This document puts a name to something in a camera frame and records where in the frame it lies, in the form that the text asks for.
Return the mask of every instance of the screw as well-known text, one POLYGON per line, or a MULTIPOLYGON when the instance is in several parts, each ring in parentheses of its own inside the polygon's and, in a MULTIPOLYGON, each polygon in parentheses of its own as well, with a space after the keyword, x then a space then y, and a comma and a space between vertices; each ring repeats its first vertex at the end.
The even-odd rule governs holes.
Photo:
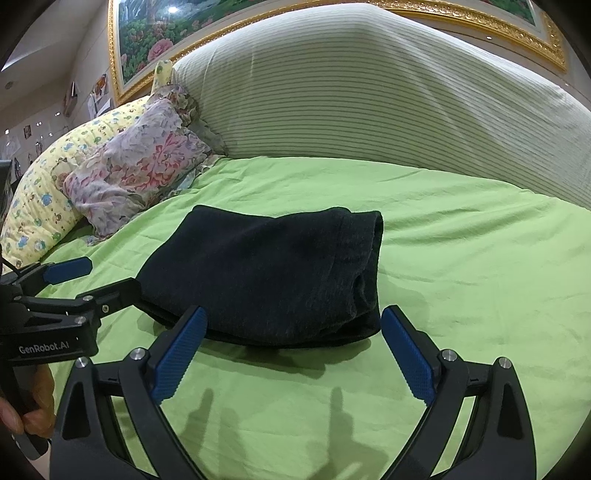
POLYGON ((443 350, 441 352, 441 356, 443 357, 444 360, 446 360, 448 362, 455 362, 457 360, 457 353, 454 352, 453 350, 450 350, 449 348, 446 348, 445 350, 443 350))
POLYGON ((129 357, 132 360, 141 360, 143 357, 146 356, 146 350, 144 348, 134 348, 131 353, 129 354, 129 357))
POLYGON ((513 366, 513 364, 511 363, 511 360, 509 360, 505 356, 502 356, 501 358, 499 358, 499 365, 501 366, 501 368, 511 368, 513 366))
POLYGON ((76 368, 84 368, 86 365, 88 365, 89 362, 90 360, 88 360, 87 356, 81 356, 80 358, 76 359, 74 365, 76 366, 76 368))

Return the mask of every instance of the finger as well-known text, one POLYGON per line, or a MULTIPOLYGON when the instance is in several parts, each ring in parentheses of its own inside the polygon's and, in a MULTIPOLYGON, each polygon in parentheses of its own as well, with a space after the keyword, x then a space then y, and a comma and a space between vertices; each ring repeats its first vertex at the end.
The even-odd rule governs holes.
POLYGON ((22 422, 17 411, 2 397, 0 397, 0 419, 13 434, 23 433, 22 422))
POLYGON ((25 430, 40 437, 47 437, 47 433, 53 430, 55 423, 55 415, 44 410, 30 411, 22 419, 25 430))
POLYGON ((53 411, 53 391, 55 386, 56 384, 53 380, 49 365, 39 365, 33 375, 33 388, 31 393, 42 409, 53 411))

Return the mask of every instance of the floral pillow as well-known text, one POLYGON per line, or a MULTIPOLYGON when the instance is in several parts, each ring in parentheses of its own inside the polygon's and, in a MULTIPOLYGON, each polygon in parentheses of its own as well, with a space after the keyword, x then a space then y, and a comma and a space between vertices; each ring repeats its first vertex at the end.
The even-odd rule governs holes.
POLYGON ((82 215, 63 194, 61 181, 90 150, 132 125, 148 97, 126 103, 56 140, 25 173, 2 226, 4 258, 17 267, 39 261, 68 234, 82 215))
POLYGON ((64 193, 99 238, 113 235, 157 203, 211 152, 183 126, 168 98, 150 100, 136 123, 95 150, 63 183, 64 193))
POLYGON ((173 104, 174 109, 183 121, 183 126, 187 127, 199 114, 197 111, 197 102, 180 85, 162 85, 150 95, 146 105, 150 105, 162 98, 167 98, 173 104))

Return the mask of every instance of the blue gripper pad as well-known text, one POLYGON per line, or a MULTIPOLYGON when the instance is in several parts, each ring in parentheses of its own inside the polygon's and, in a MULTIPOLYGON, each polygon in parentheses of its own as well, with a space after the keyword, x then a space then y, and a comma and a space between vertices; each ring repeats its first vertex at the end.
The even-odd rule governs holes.
POLYGON ((92 261, 88 257, 80 257, 49 265, 43 272, 43 280, 50 285, 57 285, 68 280, 84 277, 90 272, 92 272, 92 261))
POLYGON ((429 407, 435 400, 433 371, 417 345, 390 308, 382 313, 382 335, 415 398, 429 407))
POLYGON ((154 387, 150 392, 152 399, 160 405, 177 391, 191 360, 207 330, 205 310, 198 308, 173 340, 162 360, 154 370, 154 387))

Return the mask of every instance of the black cloth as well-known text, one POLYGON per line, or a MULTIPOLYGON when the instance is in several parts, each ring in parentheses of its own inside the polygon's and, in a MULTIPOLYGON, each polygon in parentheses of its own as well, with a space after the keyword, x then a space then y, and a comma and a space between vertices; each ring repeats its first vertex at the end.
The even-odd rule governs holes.
POLYGON ((207 337, 303 348, 379 332, 379 212, 341 207, 279 218, 196 206, 149 257, 142 296, 181 316, 207 312, 207 337))

